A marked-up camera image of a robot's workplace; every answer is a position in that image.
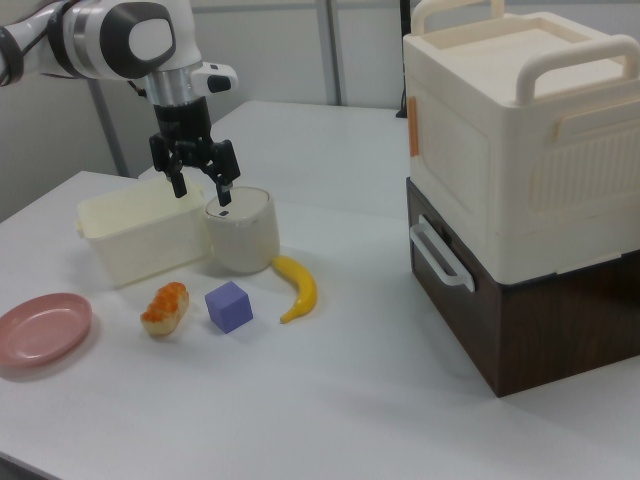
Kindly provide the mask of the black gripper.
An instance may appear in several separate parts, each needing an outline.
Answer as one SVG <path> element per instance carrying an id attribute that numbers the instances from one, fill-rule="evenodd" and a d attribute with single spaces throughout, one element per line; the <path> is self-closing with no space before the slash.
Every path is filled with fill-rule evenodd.
<path id="1" fill-rule="evenodd" d="M 214 142 L 210 137 L 211 119 L 204 97 L 180 105 L 154 105 L 159 132 L 149 138 L 154 169 L 165 175 L 176 198 L 187 194 L 182 161 L 175 153 L 177 142 L 196 146 L 194 159 L 186 165 L 200 168 L 215 184 L 218 203 L 227 206 L 233 182 L 240 177 L 234 147 L 230 140 Z"/>

